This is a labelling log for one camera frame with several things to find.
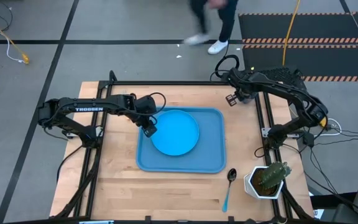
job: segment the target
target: potted plant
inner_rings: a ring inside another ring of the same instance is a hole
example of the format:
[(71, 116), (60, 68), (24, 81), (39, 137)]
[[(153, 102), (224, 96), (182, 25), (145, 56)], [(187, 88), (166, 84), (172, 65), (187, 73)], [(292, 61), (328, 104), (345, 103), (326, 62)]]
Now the potted plant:
[(290, 175), (287, 162), (274, 162), (270, 166), (255, 166), (244, 177), (245, 191), (257, 199), (278, 199), (283, 180)]

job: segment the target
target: blue plate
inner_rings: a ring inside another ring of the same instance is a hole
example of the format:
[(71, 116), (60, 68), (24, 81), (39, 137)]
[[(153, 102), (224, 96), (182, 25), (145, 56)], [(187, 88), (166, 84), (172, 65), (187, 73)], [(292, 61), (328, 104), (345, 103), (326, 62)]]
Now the blue plate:
[(200, 136), (196, 120), (181, 110), (170, 110), (157, 117), (154, 146), (169, 156), (180, 156), (194, 148)]

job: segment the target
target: wooden tabletop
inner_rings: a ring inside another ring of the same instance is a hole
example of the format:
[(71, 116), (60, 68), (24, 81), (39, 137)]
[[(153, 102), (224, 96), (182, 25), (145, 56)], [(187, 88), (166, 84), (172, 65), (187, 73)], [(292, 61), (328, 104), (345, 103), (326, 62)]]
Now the wooden tabletop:
[[(94, 98), (98, 82), (83, 82), (79, 98)], [(200, 106), (219, 109), (224, 116), (226, 135), (226, 168), (218, 174), (185, 174), (145, 172), (135, 161), (139, 129), (123, 116), (108, 116), (103, 150), (93, 202), (92, 219), (97, 220), (227, 220), (252, 218), (269, 220), (273, 217), (270, 200), (257, 200), (244, 192), (243, 177), (254, 166), (263, 166), (264, 159), (254, 151), (262, 146), (255, 103), (230, 107), (225, 96), (233, 94), (229, 86), (113, 86), (113, 94), (135, 93), (138, 98), (159, 91), (167, 97), (168, 106)], [(154, 96), (156, 104), (162, 99)], [(287, 101), (270, 96), (273, 117), (277, 124), (290, 120)], [(84, 125), (91, 122), (92, 113), (76, 113), (74, 119)], [(285, 142), (297, 148), (295, 140)], [(79, 139), (67, 144), (65, 156), (80, 145)], [(286, 146), (280, 148), (282, 161), (287, 161), (292, 173), (287, 177), (288, 189), (306, 213), (313, 215), (301, 159)], [(55, 215), (66, 205), (78, 188), (85, 150), (66, 161), (60, 173), (50, 214)], [(228, 211), (222, 212), (229, 169), (236, 168), (237, 179), (231, 185)], [(85, 193), (82, 214), (88, 193)], [(285, 216), (283, 206), (281, 214)]]

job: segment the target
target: concrete floor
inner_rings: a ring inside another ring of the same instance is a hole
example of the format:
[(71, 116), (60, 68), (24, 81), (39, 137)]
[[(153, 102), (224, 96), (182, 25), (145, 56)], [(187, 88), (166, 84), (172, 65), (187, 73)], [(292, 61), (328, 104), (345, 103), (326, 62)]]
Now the concrete floor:
[[(58, 40), (73, 0), (7, 0), (14, 21), (6, 32), (12, 39)], [(346, 0), (358, 11), (358, 0)], [(296, 0), (239, 0), (238, 12), (292, 12)], [(1, 14), (8, 12), (0, 6)], [(302, 0), (299, 12), (343, 12), (339, 0)], [(211, 33), (216, 37), (220, 21), (209, 12)], [(195, 31), (184, 0), (80, 0), (70, 27), (69, 40), (183, 39)], [(232, 39), (240, 39), (238, 21)], [(34, 108), (44, 85), (56, 45), (21, 45), (30, 65), (6, 57), (0, 45), (0, 205), (21, 151)], [(231, 45), (229, 53), (241, 54)], [(207, 45), (65, 45), (47, 99), (76, 97), (82, 81), (105, 80), (113, 69), (119, 80), (207, 80), (223, 54), (207, 55)], [(15, 50), (11, 55), (18, 57)], [(329, 116), (343, 129), (358, 131), (358, 83), (307, 83), (329, 108)], [(318, 142), (344, 139), (321, 137)], [(46, 136), (37, 127), (14, 191), (5, 222), (47, 218), (55, 190), (55, 176), (65, 142)], [(323, 170), (339, 192), (358, 188), (358, 141), (316, 146)], [(305, 151), (305, 170), (319, 183), (323, 177), (311, 165)], [(314, 183), (312, 187), (321, 191)]]

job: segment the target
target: shoe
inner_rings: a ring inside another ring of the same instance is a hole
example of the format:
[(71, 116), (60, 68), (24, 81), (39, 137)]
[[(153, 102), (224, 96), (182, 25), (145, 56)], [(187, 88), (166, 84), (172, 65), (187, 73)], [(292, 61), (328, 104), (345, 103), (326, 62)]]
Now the shoe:
[(215, 44), (213, 44), (209, 49), (208, 49), (208, 53), (209, 54), (217, 54), (220, 51), (222, 51), (225, 47), (227, 47), (229, 45), (229, 42), (220, 42), (220, 41), (216, 41)]
[(196, 34), (193, 37), (189, 37), (183, 41), (184, 44), (187, 45), (197, 45), (205, 43), (209, 40), (208, 34)]

